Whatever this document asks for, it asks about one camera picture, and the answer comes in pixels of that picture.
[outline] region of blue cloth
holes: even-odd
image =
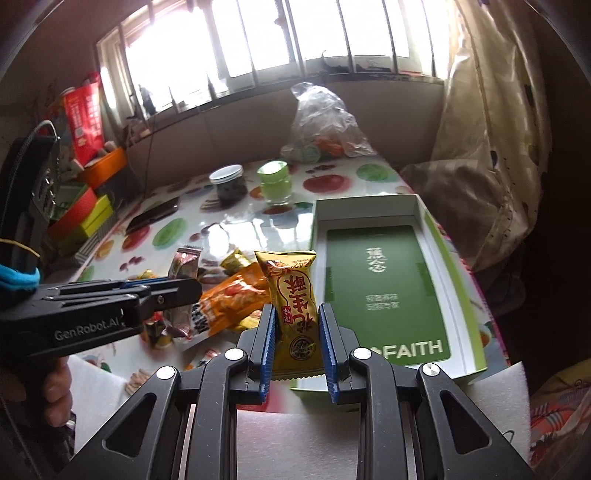
[[[38,268],[35,269],[35,273],[21,273],[0,265],[0,289],[2,290],[34,290],[40,280],[41,275]]]

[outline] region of window sill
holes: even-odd
[[[150,117],[147,122],[151,127],[152,132],[142,137],[138,142],[149,138],[152,134],[155,134],[165,128],[168,128],[178,122],[206,112],[213,108],[217,108],[222,105],[227,105],[237,100],[242,100],[256,95],[263,95],[265,93],[278,92],[286,90],[292,86],[304,82],[312,82],[317,85],[326,85],[327,83],[333,82],[360,82],[366,80],[390,80],[398,82],[420,82],[420,83],[432,83],[435,85],[442,85],[443,80],[437,77],[431,77],[426,75],[409,75],[409,74],[393,74],[393,73],[332,73],[311,76],[306,79],[296,78],[290,80],[283,80],[282,82],[270,83],[267,85],[259,85],[258,87],[246,88],[235,93],[230,93],[225,96],[220,96],[208,103],[204,103],[199,106],[187,108],[184,111],[175,113],[174,108],[171,106],[166,110],[163,110],[156,115]]]

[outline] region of fruit-patterned tablecloth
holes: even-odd
[[[127,213],[79,272],[77,280],[131,278],[147,269],[156,275],[167,275],[176,249],[183,245],[203,248],[202,262],[213,265],[223,259],[232,244],[247,255],[256,249],[306,250],[310,247],[312,207],[316,199],[412,193],[385,160],[379,157],[344,158],[290,166],[294,191],[292,204],[268,206],[261,196],[256,174],[263,163],[244,166],[249,195],[228,209],[220,207],[208,175],[155,190]],[[125,236],[126,227],[134,216],[176,196],[182,197],[175,214]],[[445,238],[479,321],[488,363],[484,376],[488,376],[506,368],[508,357],[478,286],[447,235]],[[209,282],[204,288],[223,278],[210,276],[204,280]],[[222,334],[181,352],[166,341],[158,345],[158,349],[150,349],[140,335],[79,355],[114,374],[130,378],[139,369],[152,373],[162,365],[183,369],[193,358],[202,357],[209,348],[227,348],[230,340]]]

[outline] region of green box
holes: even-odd
[[[316,301],[392,363],[471,377],[486,369],[478,324],[436,225],[416,195],[318,200]],[[306,383],[296,388],[317,390]]]

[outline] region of wall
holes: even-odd
[[[393,166],[427,161],[443,104],[443,86],[368,80],[328,83],[374,148]],[[289,90],[257,95],[192,116],[128,150],[148,189],[224,165],[276,157],[287,143],[297,101]]]
[[[47,99],[78,85],[96,69],[96,42],[144,0],[65,0],[34,31],[0,83],[0,128],[10,140],[32,127],[27,102]],[[329,85],[357,117],[375,148],[393,164],[427,160],[441,114],[442,85],[418,82],[339,82]],[[22,107],[9,118],[2,106]],[[289,92],[240,100],[193,116],[145,139],[129,151],[145,178],[148,150],[149,186],[170,183],[218,166],[276,156],[287,141],[296,109]],[[3,161],[0,147],[0,162]]]

